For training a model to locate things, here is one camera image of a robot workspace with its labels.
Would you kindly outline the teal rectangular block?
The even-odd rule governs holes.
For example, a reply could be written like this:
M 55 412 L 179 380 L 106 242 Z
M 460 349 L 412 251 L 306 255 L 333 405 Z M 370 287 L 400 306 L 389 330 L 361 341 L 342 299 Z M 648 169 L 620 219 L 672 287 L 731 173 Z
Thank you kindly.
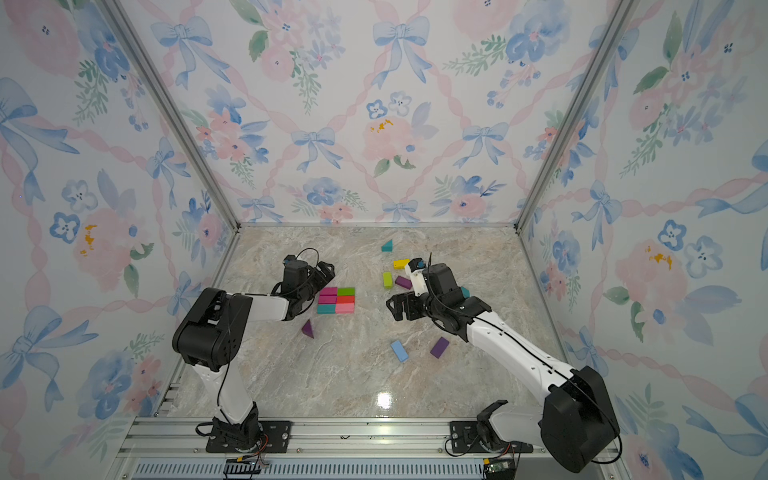
M 336 313 L 336 304 L 320 304 L 317 306 L 316 312 L 319 315 L 331 315 Z

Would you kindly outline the purple triangular block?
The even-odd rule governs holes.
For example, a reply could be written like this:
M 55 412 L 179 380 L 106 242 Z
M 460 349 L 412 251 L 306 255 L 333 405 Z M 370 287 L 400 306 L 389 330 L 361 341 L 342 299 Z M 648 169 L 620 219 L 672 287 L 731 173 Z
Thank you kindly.
M 301 332 L 307 337 L 314 339 L 314 330 L 310 319 L 308 319 L 302 326 Z

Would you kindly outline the light pink rectangular block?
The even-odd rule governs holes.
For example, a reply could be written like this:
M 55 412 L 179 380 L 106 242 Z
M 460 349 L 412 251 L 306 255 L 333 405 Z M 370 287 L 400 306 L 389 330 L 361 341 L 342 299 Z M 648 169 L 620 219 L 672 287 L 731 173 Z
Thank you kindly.
M 337 304 L 336 305 L 337 314 L 353 314 L 354 312 L 355 312 L 354 304 Z

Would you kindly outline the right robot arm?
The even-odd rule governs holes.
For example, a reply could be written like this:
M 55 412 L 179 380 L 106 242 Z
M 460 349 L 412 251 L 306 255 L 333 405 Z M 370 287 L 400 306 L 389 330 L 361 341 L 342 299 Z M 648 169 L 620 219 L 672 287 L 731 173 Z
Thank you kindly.
M 579 473 L 621 439 L 605 382 L 594 368 L 575 369 L 538 348 L 486 302 L 465 296 L 446 264 L 416 258 L 405 271 L 412 289 L 387 300 L 393 318 L 428 318 L 444 333 L 490 355 L 541 407 L 524 414 L 505 400 L 492 403 L 476 417 L 471 447 L 510 453 L 520 444 L 539 445 L 565 470 Z

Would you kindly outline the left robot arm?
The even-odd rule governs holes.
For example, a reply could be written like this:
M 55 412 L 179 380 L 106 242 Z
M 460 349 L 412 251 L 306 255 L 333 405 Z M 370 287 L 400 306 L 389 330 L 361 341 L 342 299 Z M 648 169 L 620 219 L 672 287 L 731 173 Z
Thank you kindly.
M 291 321 L 335 278 L 335 266 L 283 260 L 283 278 L 268 294 L 204 289 L 177 327 L 172 348 L 202 380 L 216 408 L 205 436 L 240 452 L 260 449 L 266 433 L 258 406 L 240 376 L 237 354 L 251 323 Z

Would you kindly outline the dark purple small block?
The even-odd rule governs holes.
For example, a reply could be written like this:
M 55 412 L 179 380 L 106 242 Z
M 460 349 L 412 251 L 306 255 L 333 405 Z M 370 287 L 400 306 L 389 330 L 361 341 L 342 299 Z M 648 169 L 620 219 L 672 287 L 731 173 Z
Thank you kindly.
M 413 283 L 410 279 L 398 275 L 394 281 L 394 283 L 406 290 L 411 290 L 413 288 Z

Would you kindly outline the light blue rectangular block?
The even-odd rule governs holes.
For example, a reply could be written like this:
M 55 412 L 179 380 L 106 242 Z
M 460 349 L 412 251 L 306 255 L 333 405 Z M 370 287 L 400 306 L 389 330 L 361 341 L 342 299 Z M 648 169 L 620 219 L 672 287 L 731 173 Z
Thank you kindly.
M 399 340 L 394 341 L 391 344 L 391 348 L 392 348 L 393 353 L 395 354 L 395 356 L 397 357 L 399 362 L 403 363 L 403 362 L 408 360 L 409 355 L 408 355 L 407 351 L 405 350 L 403 344 Z

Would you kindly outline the purple rectangular block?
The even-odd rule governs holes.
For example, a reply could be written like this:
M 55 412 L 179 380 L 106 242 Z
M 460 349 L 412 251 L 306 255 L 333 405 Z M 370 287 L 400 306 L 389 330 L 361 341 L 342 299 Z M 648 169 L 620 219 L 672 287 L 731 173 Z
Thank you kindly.
M 449 345 L 450 345 L 450 341 L 447 338 L 440 337 L 431 348 L 430 354 L 434 358 L 440 359 L 444 355 Z

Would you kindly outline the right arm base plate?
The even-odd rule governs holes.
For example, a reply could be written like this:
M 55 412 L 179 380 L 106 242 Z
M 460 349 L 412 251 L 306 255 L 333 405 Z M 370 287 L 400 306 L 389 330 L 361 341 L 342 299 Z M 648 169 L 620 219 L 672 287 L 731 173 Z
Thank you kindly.
M 452 421 L 449 423 L 449 437 L 444 449 L 451 457 L 467 454 L 484 454 L 491 457 L 528 454 L 534 452 L 531 444 L 519 441 L 505 442 L 492 430 L 487 422 Z

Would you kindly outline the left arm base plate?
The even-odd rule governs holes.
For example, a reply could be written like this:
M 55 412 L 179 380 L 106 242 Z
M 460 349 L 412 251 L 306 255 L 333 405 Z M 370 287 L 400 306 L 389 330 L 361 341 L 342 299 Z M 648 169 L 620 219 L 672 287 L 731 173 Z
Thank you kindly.
M 259 420 L 254 434 L 228 433 L 223 426 L 213 428 L 205 452 L 211 454 L 286 453 L 293 424 L 287 420 Z

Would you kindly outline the left corner aluminium post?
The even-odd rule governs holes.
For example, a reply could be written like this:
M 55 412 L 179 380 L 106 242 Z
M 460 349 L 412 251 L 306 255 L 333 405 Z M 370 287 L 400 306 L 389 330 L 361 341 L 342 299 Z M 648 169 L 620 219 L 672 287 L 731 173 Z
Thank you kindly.
M 117 39 L 126 48 L 128 58 L 135 64 L 137 70 L 142 75 L 153 100 L 160 109 L 163 119 L 167 122 L 170 131 L 179 142 L 189 162 L 200 177 L 213 203 L 224 215 L 228 226 L 237 233 L 241 223 L 235 217 L 234 210 L 214 178 L 213 171 L 206 164 L 198 150 L 191 131 L 186 126 L 179 108 L 162 81 L 160 72 L 152 61 L 146 47 L 135 32 L 126 11 L 119 1 L 96 1 L 96 5 L 108 25 L 113 29 Z

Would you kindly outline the corner aluminium post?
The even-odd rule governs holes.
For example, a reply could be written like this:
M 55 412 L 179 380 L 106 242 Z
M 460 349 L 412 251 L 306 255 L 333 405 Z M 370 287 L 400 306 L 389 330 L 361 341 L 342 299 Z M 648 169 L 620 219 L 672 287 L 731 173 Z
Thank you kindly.
M 96 5 L 108 25 L 113 29 L 117 39 L 126 48 L 128 58 L 135 64 L 137 70 L 142 75 L 153 100 L 160 109 L 163 119 L 167 122 L 170 131 L 179 142 L 189 162 L 200 177 L 213 203 L 224 215 L 228 226 L 237 233 L 241 223 L 235 217 L 234 210 L 214 178 L 213 171 L 206 164 L 198 150 L 191 131 L 186 126 L 179 108 L 162 81 L 160 72 L 152 61 L 146 47 L 135 32 L 126 11 L 119 1 L 96 1 Z
M 560 156 L 565 151 L 567 143 L 576 131 L 581 116 L 591 102 L 596 85 L 607 69 L 610 58 L 615 53 L 621 37 L 627 29 L 628 21 L 631 19 L 635 7 L 636 1 L 621 0 L 617 3 L 616 9 L 609 17 L 593 58 L 584 72 L 584 79 L 575 90 L 575 95 L 565 111 L 561 129 L 555 137 L 552 148 L 549 150 L 547 158 L 543 161 L 539 173 L 535 177 L 531 191 L 526 198 L 526 204 L 515 223 L 515 232 L 518 236 L 526 230 L 527 225 L 534 217 L 537 203 L 545 191 L 550 175 L 557 168 Z

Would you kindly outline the aluminium front rail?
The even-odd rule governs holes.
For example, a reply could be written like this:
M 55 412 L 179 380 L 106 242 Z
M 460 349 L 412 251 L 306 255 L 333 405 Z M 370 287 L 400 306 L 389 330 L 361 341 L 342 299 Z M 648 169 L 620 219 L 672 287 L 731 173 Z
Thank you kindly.
M 205 452 L 200 418 L 137 419 L 109 479 L 570 479 L 546 450 L 451 457 L 449 420 L 295 418 L 286 453 Z

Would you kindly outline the right corner aluminium post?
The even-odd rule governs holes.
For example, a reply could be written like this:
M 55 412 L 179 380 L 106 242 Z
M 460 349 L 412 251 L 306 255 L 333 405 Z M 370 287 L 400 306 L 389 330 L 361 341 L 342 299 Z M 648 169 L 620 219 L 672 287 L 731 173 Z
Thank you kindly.
M 576 131 L 581 116 L 591 102 L 596 85 L 607 69 L 610 58 L 615 53 L 621 37 L 627 29 L 628 21 L 631 19 L 635 7 L 636 1 L 621 0 L 617 3 L 616 9 L 609 17 L 593 58 L 584 72 L 584 79 L 575 90 L 575 95 L 565 111 L 561 129 L 555 137 L 552 148 L 549 150 L 547 158 L 543 161 L 539 173 L 535 177 L 531 191 L 526 198 L 526 204 L 515 223 L 515 232 L 518 236 L 526 230 L 527 225 L 534 217 L 537 203 L 545 191 L 550 175 L 557 168 L 560 156 L 565 151 L 567 143 Z

